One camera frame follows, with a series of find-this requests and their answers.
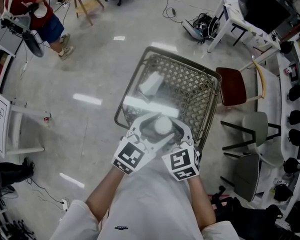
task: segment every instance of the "shirt logo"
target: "shirt logo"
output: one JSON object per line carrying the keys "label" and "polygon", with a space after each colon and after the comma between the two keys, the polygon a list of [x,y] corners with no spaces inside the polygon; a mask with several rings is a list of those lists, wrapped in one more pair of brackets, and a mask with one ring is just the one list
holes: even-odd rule
{"label": "shirt logo", "polygon": [[127,226],[116,226],[114,229],[115,230],[127,230],[128,227]]}

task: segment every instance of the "gray floor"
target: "gray floor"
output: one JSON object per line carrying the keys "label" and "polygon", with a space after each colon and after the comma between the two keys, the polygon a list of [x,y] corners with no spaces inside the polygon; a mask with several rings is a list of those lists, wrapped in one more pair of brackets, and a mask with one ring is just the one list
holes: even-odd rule
{"label": "gray floor", "polygon": [[[120,7],[117,0],[102,2],[104,10],[98,7],[89,13],[93,21],[90,26],[83,14],[76,17],[71,0],[64,26],[71,34],[70,43],[76,45],[74,53],[61,61],[49,48],[45,49],[43,58],[32,57],[28,51],[29,63],[20,79],[20,70],[26,61],[22,44],[3,89],[4,94],[17,95],[27,101],[29,108],[52,114],[49,125],[41,118],[24,117],[21,138],[25,146],[40,144],[45,147],[44,152],[27,156],[36,165],[33,179],[58,200],[63,197],[86,199],[109,170],[118,141],[126,134],[125,129],[115,124],[115,112],[139,58],[152,42],[176,47],[178,55],[212,70],[216,67],[238,69],[251,58],[242,43],[232,46],[235,40],[232,37],[223,38],[211,54],[207,53],[209,41],[197,44],[179,23],[162,16],[167,0],[123,0]],[[175,8],[176,20],[180,21],[191,20],[201,12],[213,13],[218,2],[170,0],[169,6]],[[63,7],[57,11],[61,21],[66,11]],[[114,40],[115,36],[125,36],[125,40]],[[244,72],[249,96],[254,92],[256,75],[249,70]],[[102,104],[76,100],[74,94],[100,99]],[[233,143],[234,139],[240,140],[240,134],[223,128],[220,120],[239,122],[244,113],[254,109],[252,103],[236,109],[217,110],[200,169],[209,194],[218,190],[220,175],[231,178],[234,161],[223,156],[222,146]],[[23,158],[24,155],[10,156],[6,160],[18,164]],[[83,183],[84,188],[66,181],[60,173]],[[11,216],[24,219],[38,240],[49,239],[64,212],[34,184],[21,182],[14,187],[19,198],[6,201]]]}

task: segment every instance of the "round white object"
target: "round white object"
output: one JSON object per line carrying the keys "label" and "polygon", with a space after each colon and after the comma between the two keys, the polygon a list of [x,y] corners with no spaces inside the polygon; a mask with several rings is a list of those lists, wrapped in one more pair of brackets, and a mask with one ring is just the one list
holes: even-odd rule
{"label": "round white object", "polygon": [[155,121],[154,129],[157,134],[166,135],[172,130],[172,122],[166,116],[160,117]]}

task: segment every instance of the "blue shorts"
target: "blue shorts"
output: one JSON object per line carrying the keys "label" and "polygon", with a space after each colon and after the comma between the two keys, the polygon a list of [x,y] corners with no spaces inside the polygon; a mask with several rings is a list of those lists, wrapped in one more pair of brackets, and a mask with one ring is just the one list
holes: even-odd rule
{"label": "blue shorts", "polygon": [[38,33],[43,41],[47,41],[48,44],[51,44],[61,37],[64,30],[65,28],[58,17],[53,14],[42,28],[38,29]]}

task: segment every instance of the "white sleeve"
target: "white sleeve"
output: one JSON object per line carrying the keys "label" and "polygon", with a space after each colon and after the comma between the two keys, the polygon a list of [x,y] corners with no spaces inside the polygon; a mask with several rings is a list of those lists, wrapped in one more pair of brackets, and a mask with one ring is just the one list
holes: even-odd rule
{"label": "white sleeve", "polygon": [[50,240],[96,240],[98,221],[87,204],[74,200]]}
{"label": "white sleeve", "polygon": [[205,227],[202,236],[204,240],[239,240],[230,221],[221,221]]}

